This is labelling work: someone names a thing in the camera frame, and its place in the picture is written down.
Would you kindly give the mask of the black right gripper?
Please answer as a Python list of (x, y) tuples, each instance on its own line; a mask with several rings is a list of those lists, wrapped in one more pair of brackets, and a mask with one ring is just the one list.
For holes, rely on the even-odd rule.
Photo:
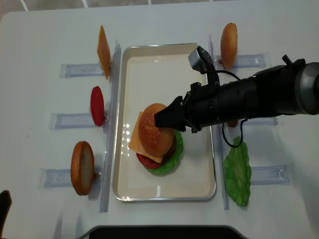
[(204, 127), (220, 124), (217, 95), (219, 86), (219, 82), (191, 84), (184, 99), (182, 96), (176, 97), (167, 108), (154, 115), (156, 127), (173, 128), (182, 132), (189, 127), (196, 133)]

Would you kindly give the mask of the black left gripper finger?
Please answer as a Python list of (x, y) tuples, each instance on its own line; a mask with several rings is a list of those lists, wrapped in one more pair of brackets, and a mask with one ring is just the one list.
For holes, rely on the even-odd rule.
[(9, 190), (4, 190), (0, 194), (0, 232), (3, 232), (6, 217), (12, 205), (12, 199)]

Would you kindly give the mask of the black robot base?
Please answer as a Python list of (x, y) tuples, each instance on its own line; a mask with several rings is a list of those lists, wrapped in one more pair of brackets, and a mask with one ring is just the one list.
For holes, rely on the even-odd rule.
[(242, 239), (227, 227), (202, 226), (138, 226), (104, 227), (93, 230), (91, 239)]

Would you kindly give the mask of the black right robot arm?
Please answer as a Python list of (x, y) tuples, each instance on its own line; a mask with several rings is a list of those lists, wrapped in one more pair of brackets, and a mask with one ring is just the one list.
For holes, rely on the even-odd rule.
[(185, 97), (176, 97), (155, 114), (156, 127), (193, 132), (239, 119), (319, 113), (319, 64), (304, 59), (289, 61), (254, 76), (219, 85), (217, 70), (207, 57), (196, 63), (208, 84), (193, 83)]

